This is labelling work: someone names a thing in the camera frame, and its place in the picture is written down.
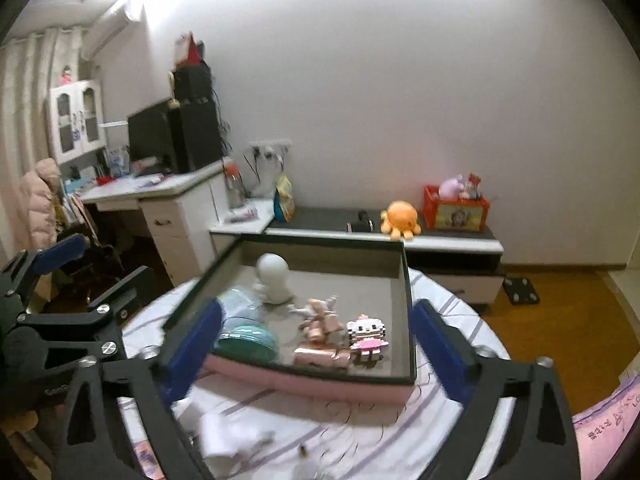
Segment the clear plastic card box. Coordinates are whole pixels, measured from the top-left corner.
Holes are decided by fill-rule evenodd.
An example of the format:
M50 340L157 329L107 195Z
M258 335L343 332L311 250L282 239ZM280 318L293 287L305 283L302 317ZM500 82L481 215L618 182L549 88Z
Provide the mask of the clear plastic card box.
M264 324L262 302L251 290L232 287L217 297L221 305L222 330L231 332L239 326L259 326Z

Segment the white fluffy ball toy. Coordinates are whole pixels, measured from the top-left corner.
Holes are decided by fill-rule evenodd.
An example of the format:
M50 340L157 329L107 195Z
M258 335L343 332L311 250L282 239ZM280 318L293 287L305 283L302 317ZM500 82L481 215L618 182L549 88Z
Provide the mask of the white fluffy ball toy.
M290 268L281 256L266 252L257 259L255 271L254 292L264 304L278 306L293 297L288 288Z

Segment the pink doll figure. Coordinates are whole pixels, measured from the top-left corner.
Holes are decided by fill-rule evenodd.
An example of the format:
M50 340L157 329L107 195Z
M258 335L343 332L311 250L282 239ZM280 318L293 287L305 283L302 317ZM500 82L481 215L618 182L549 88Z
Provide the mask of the pink doll figure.
M336 303L337 296L333 295L326 299L309 298L301 308L292 304L288 306L288 312L303 318L299 329L311 347L323 346L328 342L329 336L344 330L344 325L335 311Z

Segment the rose gold small box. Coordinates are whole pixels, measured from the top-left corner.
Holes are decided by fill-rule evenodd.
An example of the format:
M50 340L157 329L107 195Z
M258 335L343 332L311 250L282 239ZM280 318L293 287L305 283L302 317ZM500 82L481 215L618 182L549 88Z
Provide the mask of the rose gold small box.
M352 360L352 352L337 347L300 346L294 350L293 356L296 365L341 368L342 370L346 370Z

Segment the hello kitty block figure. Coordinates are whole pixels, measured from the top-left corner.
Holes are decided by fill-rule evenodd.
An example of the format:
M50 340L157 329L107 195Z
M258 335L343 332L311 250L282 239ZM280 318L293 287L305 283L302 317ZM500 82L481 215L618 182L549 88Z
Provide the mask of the hello kitty block figure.
M388 347L386 326L380 318L360 314L346 324L348 348L358 365L375 365Z

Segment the pink block donut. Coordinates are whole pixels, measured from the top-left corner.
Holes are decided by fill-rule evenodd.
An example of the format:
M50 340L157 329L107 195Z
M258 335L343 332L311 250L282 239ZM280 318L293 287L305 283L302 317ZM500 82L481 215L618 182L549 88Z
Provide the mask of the pink block donut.
M164 480L165 475L160 468L151 445L148 440L138 442L134 445L134 452L136 453L138 462L142 468L142 471L146 478L152 480Z

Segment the white power adapter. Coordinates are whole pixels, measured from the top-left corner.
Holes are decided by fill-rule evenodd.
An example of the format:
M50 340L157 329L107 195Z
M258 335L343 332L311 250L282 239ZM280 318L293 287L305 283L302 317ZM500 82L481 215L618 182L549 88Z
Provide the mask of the white power adapter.
M198 443L204 458L247 458L273 441L274 432L208 412L198 421Z

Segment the white mini hair dryer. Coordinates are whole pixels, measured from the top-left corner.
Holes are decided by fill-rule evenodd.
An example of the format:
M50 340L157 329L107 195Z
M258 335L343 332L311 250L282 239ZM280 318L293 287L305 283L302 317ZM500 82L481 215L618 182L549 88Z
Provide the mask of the white mini hair dryer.
M305 445L299 445L297 458L298 462L292 472L293 480L334 480L334 475L311 457Z

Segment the pink bed quilt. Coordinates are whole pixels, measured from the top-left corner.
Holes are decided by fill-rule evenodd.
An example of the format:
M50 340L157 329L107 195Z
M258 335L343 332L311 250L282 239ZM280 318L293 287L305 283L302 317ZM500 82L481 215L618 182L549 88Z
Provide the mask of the pink bed quilt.
M638 375L625 378L608 398L573 416L583 479L604 471L638 416Z

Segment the white computer desk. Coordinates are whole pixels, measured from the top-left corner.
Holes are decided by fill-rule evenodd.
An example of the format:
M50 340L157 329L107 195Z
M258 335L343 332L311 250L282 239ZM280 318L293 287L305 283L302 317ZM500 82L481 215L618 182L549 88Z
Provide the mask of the white computer desk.
M122 177L79 195L99 211L141 211L174 285L202 275L217 257L210 229L229 211L225 157L165 179Z

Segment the beige curtain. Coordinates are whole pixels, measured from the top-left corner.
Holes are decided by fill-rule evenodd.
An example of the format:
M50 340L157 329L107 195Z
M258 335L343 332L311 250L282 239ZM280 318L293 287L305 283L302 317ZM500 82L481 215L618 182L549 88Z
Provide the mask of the beige curtain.
M53 27L1 47L1 248L17 248L15 190L23 174L51 155L46 104L65 67L79 78L84 29Z

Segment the low white black bench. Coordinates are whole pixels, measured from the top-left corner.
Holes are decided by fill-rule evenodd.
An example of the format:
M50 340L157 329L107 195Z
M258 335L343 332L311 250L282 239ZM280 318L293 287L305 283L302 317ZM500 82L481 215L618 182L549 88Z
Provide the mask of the low white black bench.
M302 207L289 222L272 220L267 235L315 240L324 246L402 252L418 270L471 306L492 304L506 277L503 246L490 231L467 233L423 229L413 240L393 242L380 232L377 210L368 210L365 230L358 209Z

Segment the black speaker box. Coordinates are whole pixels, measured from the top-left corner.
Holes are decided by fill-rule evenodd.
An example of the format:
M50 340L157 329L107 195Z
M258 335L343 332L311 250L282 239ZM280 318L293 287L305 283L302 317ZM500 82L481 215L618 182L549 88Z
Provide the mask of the black speaker box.
M178 101L209 100L213 97L213 76L207 64L179 66L172 71L172 76Z

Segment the white air conditioner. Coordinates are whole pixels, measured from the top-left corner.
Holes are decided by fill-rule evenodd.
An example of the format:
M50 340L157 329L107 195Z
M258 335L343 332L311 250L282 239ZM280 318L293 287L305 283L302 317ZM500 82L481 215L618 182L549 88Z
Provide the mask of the white air conditioner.
M114 3L85 33L80 56L91 61L110 41L132 24L140 23L143 6L137 2Z

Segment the white wall power strip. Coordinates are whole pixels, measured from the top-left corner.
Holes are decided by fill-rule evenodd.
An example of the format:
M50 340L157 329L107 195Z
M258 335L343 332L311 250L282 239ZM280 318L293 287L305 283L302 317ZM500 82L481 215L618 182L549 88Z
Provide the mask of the white wall power strip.
M276 155L284 157L292 148L292 141L290 139L250 141L248 145L255 153L264 157Z

